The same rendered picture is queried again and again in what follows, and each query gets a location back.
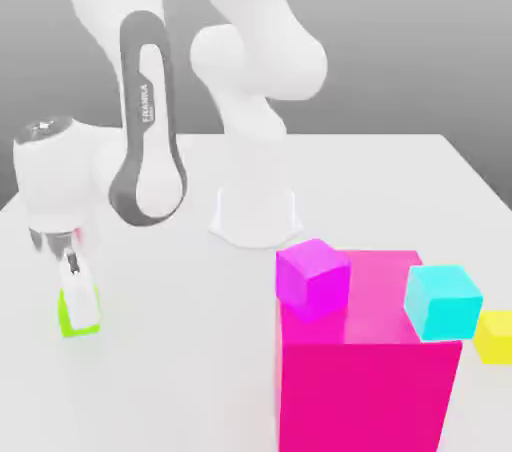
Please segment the large pink box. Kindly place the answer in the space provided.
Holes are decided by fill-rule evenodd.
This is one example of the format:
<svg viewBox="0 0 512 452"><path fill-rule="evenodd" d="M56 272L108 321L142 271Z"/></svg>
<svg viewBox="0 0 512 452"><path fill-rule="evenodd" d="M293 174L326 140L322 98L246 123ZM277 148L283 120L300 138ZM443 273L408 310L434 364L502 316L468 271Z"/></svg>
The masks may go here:
<svg viewBox="0 0 512 452"><path fill-rule="evenodd" d="M276 305L278 452L437 452L462 344L421 341L404 311L417 252L348 255L346 308Z"/></svg>

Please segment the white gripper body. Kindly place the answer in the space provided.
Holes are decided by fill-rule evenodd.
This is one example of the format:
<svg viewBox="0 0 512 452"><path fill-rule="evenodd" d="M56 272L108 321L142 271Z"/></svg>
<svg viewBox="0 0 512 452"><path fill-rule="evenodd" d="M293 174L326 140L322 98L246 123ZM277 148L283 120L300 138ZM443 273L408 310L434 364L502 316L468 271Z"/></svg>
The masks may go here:
<svg viewBox="0 0 512 452"><path fill-rule="evenodd" d="M100 310L87 262L75 250L65 250L59 268L71 328L86 329L97 325Z"/></svg>

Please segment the small yellow cube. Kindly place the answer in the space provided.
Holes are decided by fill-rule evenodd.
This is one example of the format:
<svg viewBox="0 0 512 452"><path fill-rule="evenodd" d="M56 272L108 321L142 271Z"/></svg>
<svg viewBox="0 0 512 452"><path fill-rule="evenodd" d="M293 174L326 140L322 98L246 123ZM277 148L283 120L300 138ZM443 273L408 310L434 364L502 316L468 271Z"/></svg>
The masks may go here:
<svg viewBox="0 0 512 452"><path fill-rule="evenodd" d="M484 364L512 365L512 310L482 311L473 343Z"/></svg>

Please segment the small cyan cube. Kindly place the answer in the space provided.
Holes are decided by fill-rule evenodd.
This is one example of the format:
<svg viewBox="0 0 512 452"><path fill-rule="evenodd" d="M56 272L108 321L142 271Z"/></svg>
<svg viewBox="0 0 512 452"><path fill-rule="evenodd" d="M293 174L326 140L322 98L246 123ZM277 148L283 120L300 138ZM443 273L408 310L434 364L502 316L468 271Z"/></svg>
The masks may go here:
<svg viewBox="0 0 512 452"><path fill-rule="evenodd" d="M470 340L483 295L460 265L409 269L404 310L422 342Z"/></svg>

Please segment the small green cube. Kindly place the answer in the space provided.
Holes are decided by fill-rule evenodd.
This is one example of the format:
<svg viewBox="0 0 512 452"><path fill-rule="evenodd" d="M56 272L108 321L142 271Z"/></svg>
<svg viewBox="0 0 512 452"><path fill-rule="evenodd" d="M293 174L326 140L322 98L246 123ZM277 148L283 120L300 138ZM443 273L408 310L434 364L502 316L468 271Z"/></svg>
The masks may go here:
<svg viewBox="0 0 512 452"><path fill-rule="evenodd" d="M96 284L93 285L94 293L95 293L95 309L98 313L98 318L93 325L82 327L75 329L72 327L72 323L69 317L68 308L65 302L64 292L60 290L58 303L57 303L57 314L59 320L59 326L61 329L61 334L64 338L72 338L77 336L85 336L94 333L98 333L101 329L101 304L100 304L100 295L99 289Z"/></svg>

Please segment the small magenta cube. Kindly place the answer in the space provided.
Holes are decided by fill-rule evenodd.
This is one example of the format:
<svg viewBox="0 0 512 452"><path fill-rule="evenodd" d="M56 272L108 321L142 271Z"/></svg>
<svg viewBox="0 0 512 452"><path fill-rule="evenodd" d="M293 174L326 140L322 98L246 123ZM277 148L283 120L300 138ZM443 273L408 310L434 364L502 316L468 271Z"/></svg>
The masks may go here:
<svg viewBox="0 0 512 452"><path fill-rule="evenodd" d="M276 295L301 320L312 321L347 306L352 263L321 239L276 252Z"/></svg>

